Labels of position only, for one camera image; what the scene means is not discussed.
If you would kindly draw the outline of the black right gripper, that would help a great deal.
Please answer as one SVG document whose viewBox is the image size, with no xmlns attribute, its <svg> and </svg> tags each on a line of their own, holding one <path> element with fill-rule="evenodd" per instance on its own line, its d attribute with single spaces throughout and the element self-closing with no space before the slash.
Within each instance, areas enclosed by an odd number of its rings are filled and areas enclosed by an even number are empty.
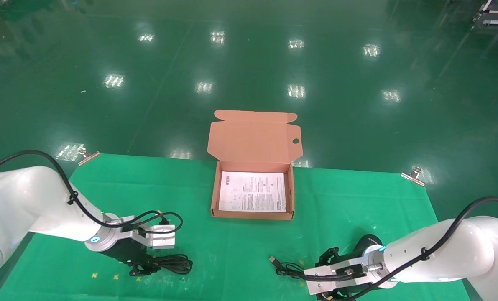
<svg viewBox="0 0 498 301">
<path fill-rule="evenodd" d="M 383 247 L 381 240 L 373 234 L 365 234 L 359 240 L 356 246 L 350 253 L 345 255 L 339 255 L 339 248 L 332 247 L 323 252 L 317 263 L 315 263 L 315 267 L 320 267 L 322 265 L 332 265 L 338 262 L 347 261 L 354 258 L 363 257 L 364 253 L 367 251 L 369 247 L 377 246 L 377 249 Z M 320 293 L 319 300 L 320 301 L 344 301 L 347 300 L 352 295 L 349 293 L 346 296 L 341 295 L 341 293 Z"/>
</svg>

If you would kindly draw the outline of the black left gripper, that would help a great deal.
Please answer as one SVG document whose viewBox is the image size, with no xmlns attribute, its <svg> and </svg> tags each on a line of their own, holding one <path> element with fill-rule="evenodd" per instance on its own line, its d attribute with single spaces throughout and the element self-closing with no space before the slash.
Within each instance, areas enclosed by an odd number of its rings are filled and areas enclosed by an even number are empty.
<svg viewBox="0 0 498 301">
<path fill-rule="evenodd" d="M 100 254 L 130 265 L 129 276 L 132 277 L 153 274 L 154 267 L 150 267 L 149 265 L 159 265 L 161 261 L 160 257 L 158 257 L 158 252 L 147 250 L 143 244 L 132 238 L 117 240 L 107 250 L 100 251 Z"/>
</svg>

